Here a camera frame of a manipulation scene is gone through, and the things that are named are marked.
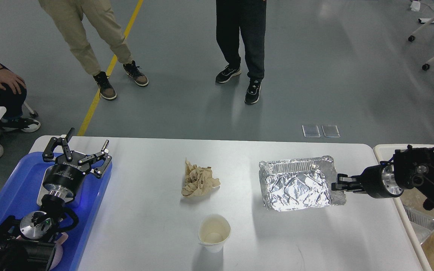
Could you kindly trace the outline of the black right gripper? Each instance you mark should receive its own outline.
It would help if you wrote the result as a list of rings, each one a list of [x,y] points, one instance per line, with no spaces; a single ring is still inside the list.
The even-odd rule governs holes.
[[[400,197],[404,192],[396,182],[392,164],[365,168],[360,175],[360,182],[346,174],[337,174],[336,181],[331,184],[331,190],[368,194],[377,199]]]

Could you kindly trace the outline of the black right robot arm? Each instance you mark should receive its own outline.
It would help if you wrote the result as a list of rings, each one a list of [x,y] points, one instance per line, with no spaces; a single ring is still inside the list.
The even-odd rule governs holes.
[[[360,175],[338,174],[331,184],[335,192],[367,194],[373,198],[397,198],[417,188],[425,197],[425,210],[434,208],[434,146],[397,149],[388,161],[370,166]]]

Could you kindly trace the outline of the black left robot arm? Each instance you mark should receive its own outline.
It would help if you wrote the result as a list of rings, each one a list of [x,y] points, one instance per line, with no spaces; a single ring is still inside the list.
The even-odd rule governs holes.
[[[112,157],[71,150],[74,129],[24,156],[0,192],[0,271],[75,271],[109,183]]]

